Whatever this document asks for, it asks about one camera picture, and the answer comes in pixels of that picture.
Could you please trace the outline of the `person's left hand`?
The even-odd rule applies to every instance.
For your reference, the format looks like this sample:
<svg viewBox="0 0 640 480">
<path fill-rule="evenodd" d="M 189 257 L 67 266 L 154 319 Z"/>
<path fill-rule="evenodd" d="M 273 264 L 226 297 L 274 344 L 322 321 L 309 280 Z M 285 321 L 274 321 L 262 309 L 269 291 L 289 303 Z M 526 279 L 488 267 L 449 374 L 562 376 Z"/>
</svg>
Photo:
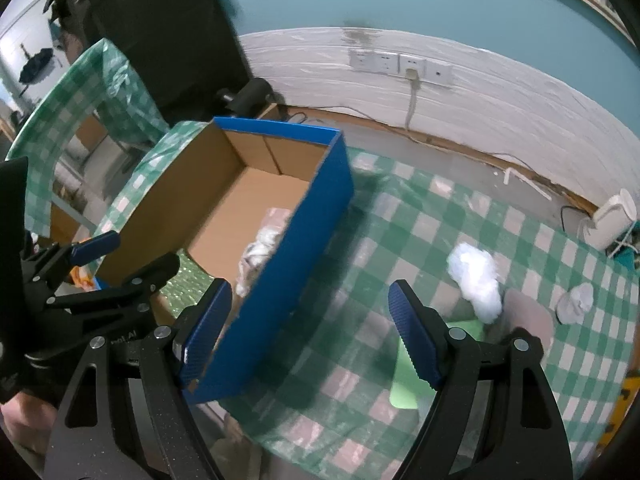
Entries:
<svg viewBox="0 0 640 480">
<path fill-rule="evenodd" d="M 1 405 L 1 413 L 9 437 L 37 455 L 47 453 L 51 431 L 58 410 L 31 394 L 17 393 Z"/>
</svg>

